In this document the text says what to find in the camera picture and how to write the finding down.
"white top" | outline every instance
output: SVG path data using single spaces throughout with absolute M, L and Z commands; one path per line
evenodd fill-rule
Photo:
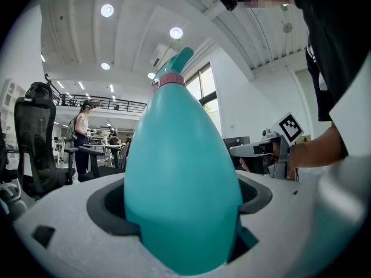
M 88 127 L 89 127 L 88 117 L 83 112 L 81 112 L 77 116 L 76 124 L 79 124 L 79 128 L 83 130 L 84 133 L 88 131 Z

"pink bottle collar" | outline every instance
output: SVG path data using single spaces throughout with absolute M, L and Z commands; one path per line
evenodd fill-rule
M 179 83 L 182 86 L 186 86 L 183 76 L 178 73 L 167 73 L 160 77 L 159 82 L 154 85 L 154 93 L 163 85 L 167 83 Z

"window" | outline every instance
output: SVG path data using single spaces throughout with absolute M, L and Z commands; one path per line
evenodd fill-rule
M 201 103 L 221 134 L 219 105 L 216 96 L 213 71 L 210 64 L 197 71 L 185 82 L 187 89 Z

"air conditioner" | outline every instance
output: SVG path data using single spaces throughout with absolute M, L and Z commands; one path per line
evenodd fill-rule
M 159 44 L 156 48 L 155 53 L 151 59 L 151 65 L 160 69 L 167 61 L 169 61 L 177 53 L 175 50 L 171 49 L 169 46 L 164 44 Z

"balcony railing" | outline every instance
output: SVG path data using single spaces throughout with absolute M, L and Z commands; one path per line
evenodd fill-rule
M 84 95 L 61 94 L 52 84 L 50 84 L 50 86 L 53 91 L 53 102 L 56 106 L 80 107 L 84 101 L 89 101 L 94 104 L 96 108 L 136 113 L 142 113 L 147 106 L 146 103 L 121 99 L 112 99 L 99 96 L 90 96 L 89 99 Z

